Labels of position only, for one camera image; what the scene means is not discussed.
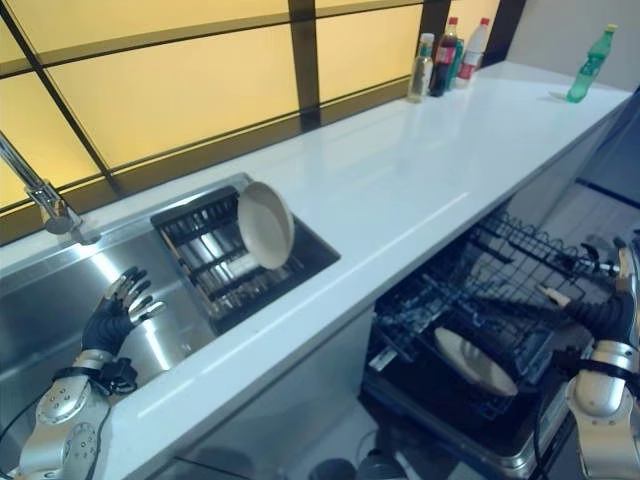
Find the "kitchen counter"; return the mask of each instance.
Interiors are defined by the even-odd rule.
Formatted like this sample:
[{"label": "kitchen counter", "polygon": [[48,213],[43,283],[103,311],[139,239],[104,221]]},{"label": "kitchen counter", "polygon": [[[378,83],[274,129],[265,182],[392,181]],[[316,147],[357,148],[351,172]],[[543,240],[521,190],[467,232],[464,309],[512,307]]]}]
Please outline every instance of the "kitchen counter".
[{"label": "kitchen counter", "polygon": [[[398,100],[85,215],[100,228],[238,172],[276,187],[342,258],[119,402],[95,478],[143,478],[219,424],[394,282],[588,135],[630,95],[504,62],[468,90]],[[3,272],[56,247],[0,250]]]}]

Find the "yellow backlit panel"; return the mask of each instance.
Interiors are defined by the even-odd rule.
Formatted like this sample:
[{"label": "yellow backlit panel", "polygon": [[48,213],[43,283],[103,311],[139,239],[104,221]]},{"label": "yellow backlit panel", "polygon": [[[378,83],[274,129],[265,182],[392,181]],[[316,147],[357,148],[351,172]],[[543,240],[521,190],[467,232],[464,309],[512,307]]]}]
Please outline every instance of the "yellow backlit panel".
[{"label": "yellow backlit panel", "polygon": [[411,73],[422,6],[318,20],[320,101]]},{"label": "yellow backlit panel", "polygon": [[111,167],[298,109],[288,25],[107,55],[49,73]]},{"label": "yellow backlit panel", "polygon": [[13,39],[4,20],[0,20],[0,63],[24,58],[22,50]]},{"label": "yellow backlit panel", "polygon": [[473,31],[480,25],[482,17],[491,20],[489,24],[489,33],[491,33],[499,3],[500,0],[453,0],[451,2],[449,16],[458,17],[458,38],[462,38],[465,45],[471,38]]},{"label": "yellow backlit panel", "polygon": [[[99,173],[35,73],[0,80],[0,129],[54,186]],[[24,198],[22,183],[0,162],[0,205]]]},{"label": "yellow backlit panel", "polygon": [[287,0],[9,0],[36,51],[288,11]]},{"label": "yellow backlit panel", "polygon": [[341,7],[342,5],[358,5],[372,3],[374,0],[316,0],[316,9],[328,7]]}]

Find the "dishwasher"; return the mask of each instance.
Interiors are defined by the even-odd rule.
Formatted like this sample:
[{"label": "dishwasher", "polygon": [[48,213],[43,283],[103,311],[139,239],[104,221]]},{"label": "dishwasher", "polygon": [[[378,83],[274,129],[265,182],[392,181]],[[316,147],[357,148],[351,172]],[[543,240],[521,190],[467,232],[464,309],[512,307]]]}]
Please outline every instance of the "dishwasher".
[{"label": "dishwasher", "polygon": [[538,285],[605,300],[587,263],[497,209],[378,299],[365,395],[487,478],[530,478],[536,424],[545,462],[573,428],[552,353],[591,343]]}]

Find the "green bottle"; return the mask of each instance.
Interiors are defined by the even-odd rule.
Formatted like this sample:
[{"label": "green bottle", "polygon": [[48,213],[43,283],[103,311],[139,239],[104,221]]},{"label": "green bottle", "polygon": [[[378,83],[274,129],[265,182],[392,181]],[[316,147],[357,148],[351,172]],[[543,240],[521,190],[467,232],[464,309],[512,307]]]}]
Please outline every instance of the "green bottle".
[{"label": "green bottle", "polygon": [[456,54],[453,57],[451,68],[449,69],[449,73],[447,74],[447,90],[451,90],[451,87],[453,87],[453,79],[456,78],[456,75],[458,75],[458,70],[460,70],[460,62],[462,61],[463,50],[464,40],[459,38],[456,41]]},{"label": "green bottle", "polygon": [[600,68],[611,51],[613,32],[617,28],[618,26],[612,23],[607,25],[602,36],[589,50],[587,61],[580,68],[573,86],[567,93],[567,100],[570,102],[578,103],[587,95],[589,87],[600,73]]}]

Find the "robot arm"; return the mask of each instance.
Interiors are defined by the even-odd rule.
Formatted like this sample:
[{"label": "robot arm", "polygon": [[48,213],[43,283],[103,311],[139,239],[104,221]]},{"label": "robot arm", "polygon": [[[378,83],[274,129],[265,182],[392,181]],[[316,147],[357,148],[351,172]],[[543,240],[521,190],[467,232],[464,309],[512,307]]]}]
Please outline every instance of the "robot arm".
[{"label": "robot arm", "polygon": [[23,447],[19,480],[85,480],[100,449],[100,429],[109,413],[107,396],[135,390],[136,372],[117,356],[127,335],[164,304],[151,296],[133,303],[151,282],[144,270],[124,272],[105,292],[82,335],[82,351],[69,368],[59,370],[40,399],[36,426]]},{"label": "robot arm", "polygon": [[592,480],[640,478],[640,239],[618,248],[616,292],[608,302],[572,301],[543,288],[596,342],[588,360],[575,362],[578,373],[567,387],[583,472]]}]

